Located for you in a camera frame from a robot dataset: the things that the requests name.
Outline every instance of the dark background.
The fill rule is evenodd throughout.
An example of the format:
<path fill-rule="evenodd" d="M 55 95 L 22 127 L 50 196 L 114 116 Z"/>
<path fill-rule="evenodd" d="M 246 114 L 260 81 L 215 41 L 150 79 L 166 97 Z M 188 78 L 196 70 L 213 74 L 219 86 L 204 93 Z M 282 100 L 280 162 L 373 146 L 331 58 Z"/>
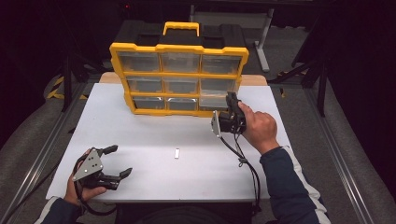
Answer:
<path fill-rule="evenodd" d="M 264 7 L 200 6 L 202 10 L 262 12 Z M 379 175 L 396 196 L 396 28 L 391 1 L 351 1 L 327 17 L 307 52 L 326 58 L 329 80 Z M 45 103 L 43 91 L 70 49 L 96 63 L 123 20 L 187 21 L 188 5 L 115 1 L 3 1 L 0 6 L 0 147 Z M 276 10 L 273 25 L 313 27 L 318 11 Z"/>

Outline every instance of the white table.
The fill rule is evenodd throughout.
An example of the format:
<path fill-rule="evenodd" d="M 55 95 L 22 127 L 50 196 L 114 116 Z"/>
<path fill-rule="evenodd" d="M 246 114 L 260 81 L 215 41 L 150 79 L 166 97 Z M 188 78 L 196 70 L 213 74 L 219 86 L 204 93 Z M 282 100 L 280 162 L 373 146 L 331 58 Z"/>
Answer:
<path fill-rule="evenodd" d="M 290 145 L 274 96 L 267 86 L 241 86 L 238 98 L 253 110 L 270 113 L 277 121 L 277 140 Z M 233 135 L 224 134 L 234 146 Z M 243 136 L 239 144 L 269 198 L 260 154 Z M 95 84 L 46 198 L 63 197 L 76 160 L 91 147 L 118 145 L 102 156 L 103 172 L 118 175 L 133 167 L 117 190 L 95 199 L 115 203 L 253 202 L 254 189 L 247 165 L 211 132 L 210 118 L 134 115 L 123 99 L 121 84 Z M 175 150 L 180 149 L 179 159 Z"/>

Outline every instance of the gray carpet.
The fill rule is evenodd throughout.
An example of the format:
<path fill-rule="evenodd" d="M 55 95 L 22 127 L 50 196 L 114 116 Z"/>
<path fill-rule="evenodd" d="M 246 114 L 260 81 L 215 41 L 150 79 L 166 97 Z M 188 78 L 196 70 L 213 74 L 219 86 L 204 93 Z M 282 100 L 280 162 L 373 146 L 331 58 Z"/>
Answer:
<path fill-rule="evenodd" d="M 257 31 L 252 31 L 252 35 L 246 34 L 247 42 L 254 40 L 255 32 Z M 264 46 L 271 69 L 271 72 L 265 75 L 268 79 L 274 78 L 280 71 L 290 70 L 291 61 L 305 36 L 306 34 L 301 29 L 275 28 L 270 30 Z M 249 62 L 244 73 L 262 74 L 254 52 L 250 52 Z M 49 83 L 48 89 L 44 92 L 45 95 L 47 95 L 54 80 Z M 359 223 L 341 178 L 333 164 L 326 138 L 315 119 L 315 111 L 309 106 L 304 90 L 295 88 L 296 85 L 291 84 L 281 85 L 285 90 L 285 97 L 280 95 L 279 86 L 273 87 L 273 94 L 296 157 L 303 166 L 311 184 L 321 193 L 332 223 Z M 92 85 L 88 85 L 85 93 L 89 92 L 91 87 Z M 43 170 L 43 175 L 62 157 L 72 136 L 68 132 L 77 126 L 85 103 L 85 100 L 78 100 L 69 120 L 61 130 L 54 151 Z M 368 162 L 331 88 L 327 91 L 325 103 L 326 120 L 330 124 L 337 144 L 342 149 L 343 156 L 345 156 L 348 167 L 361 190 L 361 196 L 372 213 L 374 222 L 396 223 L 395 202 L 373 166 Z M 61 113 L 62 106 L 62 100 L 48 99 L 20 126 L 0 151 L 0 170 L 2 171 L 0 173 L 0 198 L 2 199 L 0 201 L 0 214 L 4 214 L 7 210 L 7 206 L 12 201 L 26 172 L 33 164 L 38 151 L 47 140 L 56 119 Z M 15 223 L 32 223 L 39 216 L 46 203 L 45 195 L 50 181 L 49 178 L 27 201 Z M 103 209 L 111 207 L 111 205 L 101 203 L 96 205 Z M 262 201 L 262 208 L 263 211 L 253 218 L 253 224 L 265 223 L 273 219 L 268 200 Z M 114 214 L 108 217 L 86 215 L 80 221 L 84 223 L 113 223 L 114 218 Z"/>

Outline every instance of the dark blue sleeve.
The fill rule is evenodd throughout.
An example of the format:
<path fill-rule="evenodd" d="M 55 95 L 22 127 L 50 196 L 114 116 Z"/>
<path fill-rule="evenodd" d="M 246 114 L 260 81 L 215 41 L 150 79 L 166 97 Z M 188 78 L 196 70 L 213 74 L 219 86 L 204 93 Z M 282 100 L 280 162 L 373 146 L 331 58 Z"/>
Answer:
<path fill-rule="evenodd" d="M 77 218 L 81 215 L 81 209 L 71 203 L 67 203 L 61 198 L 51 198 L 43 211 L 40 218 L 35 224 L 70 224 L 76 223 Z"/>
<path fill-rule="evenodd" d="M 274 216 L 280 223 L 330 223 L 319 192 L 304 178 L 290 148 L 277 147 L 262 155 Z"/>

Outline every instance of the yellow and black tape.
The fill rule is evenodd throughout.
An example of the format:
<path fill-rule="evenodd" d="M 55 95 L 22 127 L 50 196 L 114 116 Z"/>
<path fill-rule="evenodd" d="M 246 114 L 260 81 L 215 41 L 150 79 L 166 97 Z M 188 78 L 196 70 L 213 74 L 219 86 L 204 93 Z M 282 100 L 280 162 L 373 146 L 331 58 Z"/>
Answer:
<path fill-rule="evenodd" d="M 50 90 L 49 95 L 47 96 L 47 99 L 50 99 L 50 98 L 64 99 L 64 94 L 57 93 L 59 87 L 62 85 L 63 82 L 64 82 L 64 76 L 60 75 L 58 77 L 58 79 L 56 79 L 55 84 L 53 84 L 53 87 Z M 89 97 L 90 97 L 89 94 L 82 94 L 79 97 L 79 99 L 80 100 L 88 100 Z"/>

